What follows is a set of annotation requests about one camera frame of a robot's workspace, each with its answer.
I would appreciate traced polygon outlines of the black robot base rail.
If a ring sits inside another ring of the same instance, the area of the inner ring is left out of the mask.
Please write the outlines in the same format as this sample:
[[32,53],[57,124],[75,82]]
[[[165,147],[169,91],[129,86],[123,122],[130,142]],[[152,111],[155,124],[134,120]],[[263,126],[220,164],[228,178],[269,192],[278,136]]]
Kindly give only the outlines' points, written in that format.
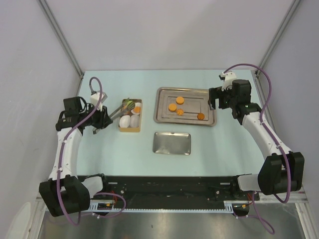
[[108,195],[95,200],[111,200],[115,193],[124,197],[116,208],[133,210],[214,210],[223,209],[225,201],[259,199],[258,193],[240,190],[236,176],[104,176],[102,182],[102,192]]

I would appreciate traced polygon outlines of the green sandwich cookie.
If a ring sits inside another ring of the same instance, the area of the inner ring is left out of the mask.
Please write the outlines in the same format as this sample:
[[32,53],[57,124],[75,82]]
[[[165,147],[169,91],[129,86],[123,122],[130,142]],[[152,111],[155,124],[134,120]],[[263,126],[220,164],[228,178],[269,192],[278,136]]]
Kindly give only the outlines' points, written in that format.
[[135,102],[133,100],[128,101],[125,106],[125,109],[128,111],[131,111],[134,108],[135,108]]

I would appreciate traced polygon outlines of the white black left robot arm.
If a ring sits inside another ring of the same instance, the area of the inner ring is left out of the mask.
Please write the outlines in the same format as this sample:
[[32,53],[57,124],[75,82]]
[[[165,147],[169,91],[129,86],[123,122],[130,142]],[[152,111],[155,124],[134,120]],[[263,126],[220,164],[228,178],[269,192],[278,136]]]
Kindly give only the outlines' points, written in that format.
[[86,102],[83,97],[64,99],[64,110],[55,125],[58,146],[53,169],[48,180],[39,184],[39,193],[53,217],[85,211],[90,200],[109,196],[110,186],[103,174],[80,180],[77,159],[84,129],[92,126],[94,132],[112,124],[107,107],[102,104],[104,93],[95,92]]

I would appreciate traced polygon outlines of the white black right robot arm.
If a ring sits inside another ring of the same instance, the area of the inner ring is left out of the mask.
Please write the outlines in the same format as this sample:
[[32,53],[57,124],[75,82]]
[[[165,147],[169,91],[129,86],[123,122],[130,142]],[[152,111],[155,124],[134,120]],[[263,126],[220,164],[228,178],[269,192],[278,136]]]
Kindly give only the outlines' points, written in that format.
[[241,200],[248,191],[265,195],[298,191],[302,187],[304,156],[292,152],[275,134],[261,107],[251,102],[251,89],[248,80],[239,79],[227,87],[209,89],[210,109],[231,109],[233,118],[250,133],[265,159],[258,174],[238,176],[238,183],[230,187],[230,195]]

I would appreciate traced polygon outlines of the steel tongs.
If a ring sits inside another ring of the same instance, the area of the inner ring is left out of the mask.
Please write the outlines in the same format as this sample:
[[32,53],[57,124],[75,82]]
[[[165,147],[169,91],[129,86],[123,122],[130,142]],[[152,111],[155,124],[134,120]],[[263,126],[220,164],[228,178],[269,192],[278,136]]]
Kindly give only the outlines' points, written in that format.
[[[126,111],[128,111],[125,109],[125,106],[126,106],[127,102],[130,100],[132,100],[132,99],[127,98],[127,99],[122,100],[122,104],[118,108],[116,108],[112,113],[108,114],[109,117],[114,121],[115,119],[122,116]],[[93,134],[97,134],[99,131],[92,130],[92,132],[93,132]]]

